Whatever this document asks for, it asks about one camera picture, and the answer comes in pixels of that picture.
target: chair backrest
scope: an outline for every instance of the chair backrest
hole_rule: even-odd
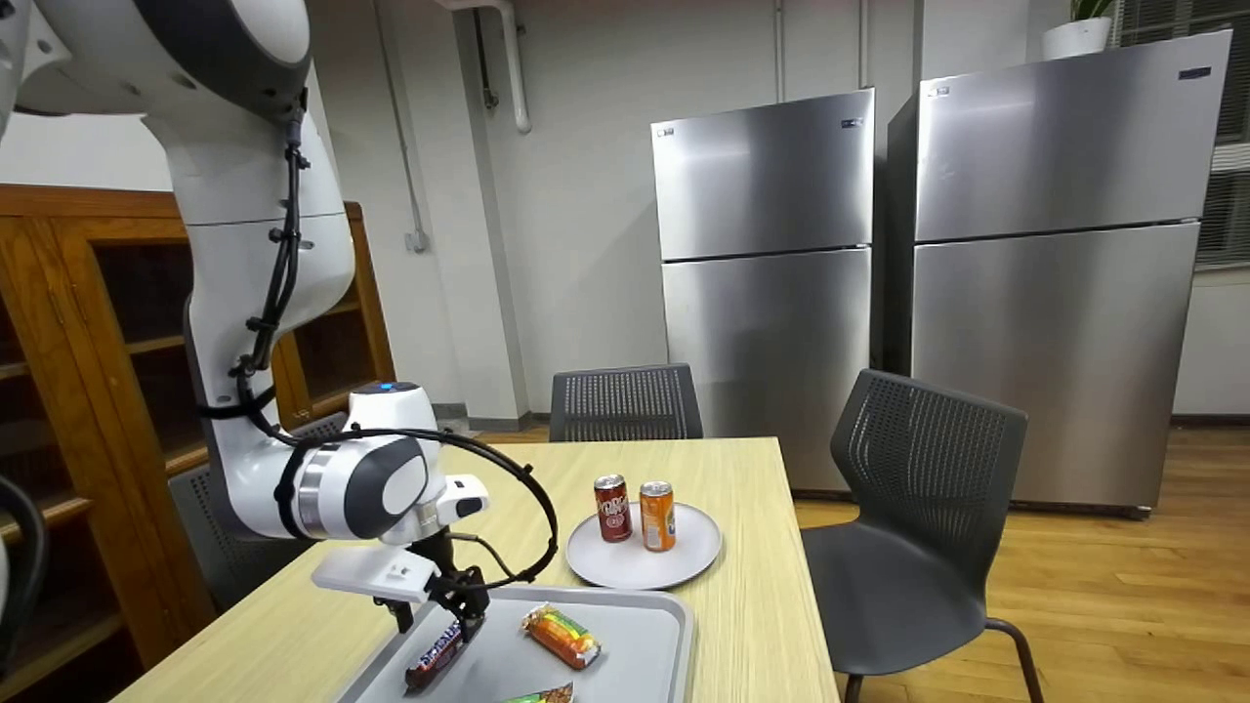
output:
[[[689,362],[564,372],[549,441],[702,437]]]
[[[1025,430],[1015,410],[859,372],[832,433],[832,459],[864,523],[927,547],[983,597]]]

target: stainless steel refrigerator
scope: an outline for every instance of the stainless steel refrigerator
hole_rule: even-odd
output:
[[[883,366],[1032,418],[1015,499],[1153,513],[1232,30],[920,82]]]
[[[653,126],[665,318],[709,437],[782,437],[838,492],[827,437],[867,366],[875,92]]]

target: red can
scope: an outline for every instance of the red can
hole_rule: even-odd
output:
[[[592,505],[599,505],[599,530],[605,543],[626,543],[634,535],[627,526],[627,495],[626,475],[609,472],[592,482]]]

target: orange can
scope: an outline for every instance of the orange can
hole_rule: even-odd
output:
[[[673,484],[665,482],[646,482],[638,492],[638,513],[640,513],[640,547],[650,549],[673,549],[676,547],[676,526],[673,526]]]

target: gray tray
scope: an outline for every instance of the gray tray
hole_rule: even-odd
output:
[[[603,660],[570,670],[521,622],[556,604],[603,642]],[[669,594],[616,590],[491,590],[487,618],[462,660],[424,692],[405,694],[401,670],[450,629],[446,609],[423,609],[405,635],[396,635],[344,692],[350,703],[508,703],[510,694],[573,685],[578,703],[678,703],[692,686],[696,618]]]

